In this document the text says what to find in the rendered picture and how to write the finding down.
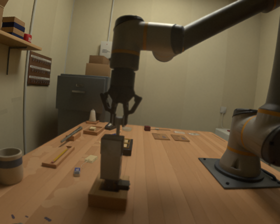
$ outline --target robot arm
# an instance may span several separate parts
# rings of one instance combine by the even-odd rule
[[[123,122],[133,114],[142,98],[134,91],[135,71],[139,68],[140,51],[152,51],[161,62],[200,42],[250,18],[258,13],[268,13],[280,6],[280,0],[238,0],[185,27],[177,24],[144,22],[136,15],[119,17],[115,22],[110,67],[113,69],[108,92],[101,94],[110,122],[115,125],[118,104],[123,104]],[[111,97],[111,106],[107,98]],[[134,105],[129,110],[129,101]]]

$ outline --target wooden table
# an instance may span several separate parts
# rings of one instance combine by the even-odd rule
[[[85,129],[90,124],[81,126]],[[23,157],[22,182],[0,186],[0,224],[280,223],[279,188],[224,190],[198,160],[220,158],[225,140],[211,132],[185,131],[190,142],[174,141],[173,130],[144,131],[136,125],[128,125],[130,132],[121,132],[134,141],[132,155],[122,159],[122,174],[131,183],[126,211],[88,207],[88,192],[100,172],[100,139],[116,130],[104,130],[98,136],[82,134],[65,144],[75,150],[57,169],[41,166],[77,127]],[[155,140],[152,133],[165,133],[170,140]],[[88,155],[98,160],[85,163],[80,177],[73,177],[74,168]],[[278,171],[261,166],[280,179]]]

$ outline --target wall rack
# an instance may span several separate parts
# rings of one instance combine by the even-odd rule
[[[3,30],[0,30],[0,44],[9,46],[8,60],[7,60],[7,75],[9,71],[9,57],[10,49],[19,49],[22,51],[41,51],[42,48],[33,43],[29,43],[23,39],[13,36]]]

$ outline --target wooden shelf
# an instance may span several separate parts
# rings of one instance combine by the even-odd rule
[[[27,47],[24,49],[19,49],[22,51],[41,51],[42,48],[29,43],[23,39],[13,36],[3,30],[0,30],[0,44],[7,45],[9,47]]]

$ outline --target blue paint mark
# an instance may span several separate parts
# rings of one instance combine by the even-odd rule
[[[47,221],[49,221],[49,222],[52,221],[52,220],[51,220],[50,218],[48,218],[48,217],[45,217],[44,219],[47,220]]]

